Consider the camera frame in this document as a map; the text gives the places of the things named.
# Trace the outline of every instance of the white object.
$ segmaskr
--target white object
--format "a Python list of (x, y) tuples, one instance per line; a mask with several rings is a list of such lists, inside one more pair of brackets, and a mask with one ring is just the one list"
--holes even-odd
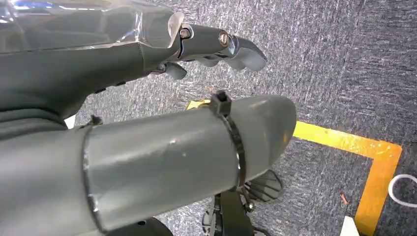
[(345, 216), (340, 236), (359, 236), (359, 232), (357, 231), (353, 218)]
[(71, 117), (68, 117), (64, 121), (65, 121), (65, 124), (68, 127), (68, 129), (74, 128), (74, 125), (75, 125), (75, 115), (73, 115)]
[(395, 196), (394, 196), (394, 193), (392, 192), (392, 190), (393, 190), (393, 188), (394, 188), (394, 184), (397, 182), (397, 181), (399, 181), (400, 179), (402, 179), (402, 178), (409, 178), (409, 179), (411, 179), (412, 181), (414, 181), (414, 183), (417, 183), (417, 178), (416, 177), (414, 177), (414, 176), (411, 176), (411, 175), (406, 175), (406, 174), (402, 174), (402, 175), (397, 175), (397, 176), (395, 176), (390, 182), (389, 182), (389, 185), (388, 185), (388, 195), (396, 202), (396, 203), (398, 203), (398, 204), (400, 204), (400, 205), (403, 205), (403, 206), (406, 206), (406, 207), (412, 207), (412, 208), (416, 208), (417, 207), (417, 204), (412, 204), (412, 203), (406, 203), (406, 202), (403, 202), (402, 200), (400, 200), (400, 199), (398, 199), (398, 198), (396, 198)]

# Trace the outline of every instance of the transparent plastic cover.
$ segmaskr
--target transparent plastic cover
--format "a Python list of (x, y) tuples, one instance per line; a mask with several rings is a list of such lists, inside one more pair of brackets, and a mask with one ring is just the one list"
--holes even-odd
[(169, 48), (183, 19), (144, 0), (0, 0), (0, 54), (127, 43)]

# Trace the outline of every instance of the gray plastic tube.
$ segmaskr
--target gray plastic tube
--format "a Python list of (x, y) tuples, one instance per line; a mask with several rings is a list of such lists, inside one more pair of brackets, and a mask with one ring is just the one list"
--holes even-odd
[[(247, 175), (263, 174), (283, 152), (296, 124), (280, 96), (234, 101)], [(96, 126), (87, 137), (89, 193), (107, 231), (233, 188), (238, 160), (224, 123), (208, 109)]]

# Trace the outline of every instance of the black base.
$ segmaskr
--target black base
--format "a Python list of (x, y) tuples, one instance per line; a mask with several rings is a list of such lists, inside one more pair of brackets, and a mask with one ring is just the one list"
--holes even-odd
[(246, 182), (244, 188), (251, 199), (265, 203), (281, 195), (282, 182), (272, 170), (268, 170), (263, 175)]

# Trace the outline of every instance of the white cable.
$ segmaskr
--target white cable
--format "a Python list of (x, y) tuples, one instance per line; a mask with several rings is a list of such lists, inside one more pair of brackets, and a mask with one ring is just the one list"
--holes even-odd
[(388, 195), (398, 204), (406, 206), (406, 207), (412, 207), (412, 208), (417, 208), (417, 204), (412, 204), (412, 203), (406, 203), (403, 202), (402, 200), (399, 200), (398, 198), (396, 198), (394, 196), (394, 193), (392, 192), (393, 188), (394, 188), (394, 184), (399, 181), (402, 178), (409, 178), (412, 181), (414, 181), (415, 183), (417, 183), (417, 178), (411, 175), (406, 175), (406, 174), (402, 174), (402, 175), (397, 175), (395, 176), (388, 185)]

